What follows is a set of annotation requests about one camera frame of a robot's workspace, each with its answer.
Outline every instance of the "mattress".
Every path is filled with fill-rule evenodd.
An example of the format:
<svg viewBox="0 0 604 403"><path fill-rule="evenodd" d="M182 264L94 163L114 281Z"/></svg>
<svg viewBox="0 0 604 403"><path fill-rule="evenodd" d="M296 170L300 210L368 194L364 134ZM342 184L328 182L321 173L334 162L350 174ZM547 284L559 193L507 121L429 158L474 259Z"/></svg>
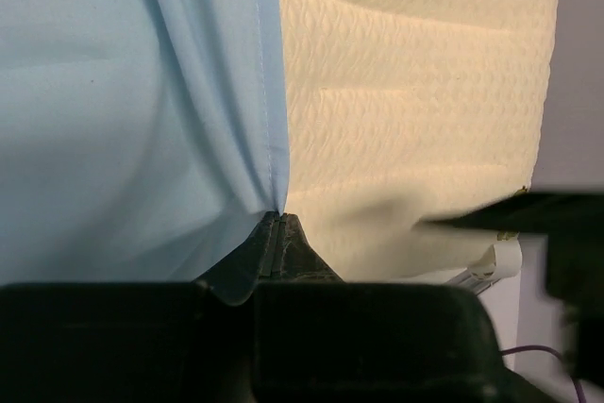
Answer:
<svg viewBox="0 0 604 403"><path fill-rule="evenodd" d="M529 185L557 1L279 0L286 211L342 277L465 268L495 241L413 226Z"/></svg>

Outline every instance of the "gray floor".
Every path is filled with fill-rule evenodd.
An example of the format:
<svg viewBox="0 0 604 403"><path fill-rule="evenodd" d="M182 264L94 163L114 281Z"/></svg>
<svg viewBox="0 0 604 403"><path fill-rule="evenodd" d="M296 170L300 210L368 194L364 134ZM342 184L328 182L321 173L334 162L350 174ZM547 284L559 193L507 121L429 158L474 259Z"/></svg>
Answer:
<svg viewBox="0 0 604 403"><path fill-rule="evenodd" d="M560 0L533 187L604 186L603 34L604 0ZM541 290L543 245L527 238L521 242L525 264L518 342L559 346L559 308ZM519 355L516 370L575 399L572 388L558 378L555 360L543 353ZM590 403L604 401L603 395L591 393Z"/></svg>

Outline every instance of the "purple cable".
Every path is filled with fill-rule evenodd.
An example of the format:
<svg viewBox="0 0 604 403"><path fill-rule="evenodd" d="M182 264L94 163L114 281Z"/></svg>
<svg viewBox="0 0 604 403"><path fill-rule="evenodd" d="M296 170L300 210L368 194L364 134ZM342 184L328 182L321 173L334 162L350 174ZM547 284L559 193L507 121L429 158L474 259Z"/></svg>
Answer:
<svg viewBox="0 0 604 403"><path fill-rule="evenodd" d="M501 356L509 356L510 354L524 353L525 351L544 351L545 353L549 353L555 356L558 361L564 363L562 354L560 354L554 348L550 348L549 346L543 346L541 344L527 344L525 346L517 346L516 348L504 349L503 351L501 351ZM578 379L571 379L573 380L573 385L575 386L575 392L577 392L577 401L579 403L587 403L581 383Z"/></svg>

